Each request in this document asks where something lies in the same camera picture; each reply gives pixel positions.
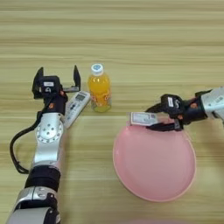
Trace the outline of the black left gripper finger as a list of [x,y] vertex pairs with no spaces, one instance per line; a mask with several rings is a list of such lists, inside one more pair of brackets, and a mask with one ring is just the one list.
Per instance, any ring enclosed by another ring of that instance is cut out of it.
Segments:
[[37,73],[36,73],[36,75],[34,77],[33,84],[32,84],[32,89],[31,89],[31,91],[33,92],[33,97],[35,99],[41,99],[42,98],[42,94],[41,94],[39,88],[40,88],[40,79],[43,76],[44,76],[44,68],[41,67],[37,71]]
[[74,70],[73,70],[73,81],[76,87],[81,86],[81,77],[80,77],[78,67],[76,65],[74,66]]

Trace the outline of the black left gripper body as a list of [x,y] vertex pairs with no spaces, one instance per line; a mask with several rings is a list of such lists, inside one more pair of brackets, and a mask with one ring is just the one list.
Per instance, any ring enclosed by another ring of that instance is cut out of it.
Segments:
[[67,93],[77,93],[80,91],[79,87],[60,87],[57,94],[48,94],[44,99],[45,113],[66,113],[66,103],[68,101]]

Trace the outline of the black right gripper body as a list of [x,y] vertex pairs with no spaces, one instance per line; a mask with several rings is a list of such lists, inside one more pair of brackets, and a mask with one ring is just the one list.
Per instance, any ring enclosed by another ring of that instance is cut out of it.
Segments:
[[192,122],[198,122],[205,119],[207,119],[207,115],[200,97],[183,101],[181,112],[178,113],[176,117],[181,129],[183,129],[185,125],[189,125]]

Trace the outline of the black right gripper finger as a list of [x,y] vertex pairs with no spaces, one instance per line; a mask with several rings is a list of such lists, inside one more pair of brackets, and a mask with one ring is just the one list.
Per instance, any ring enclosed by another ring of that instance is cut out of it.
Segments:
[[157,103],[150,108],[146,109],[147,113],[160,113],[162,111],[161,104]]
[[174,123],[156,123],[148,127],[148,130],[154,130],[154,131],[172,131],[175,130],[175,124]]

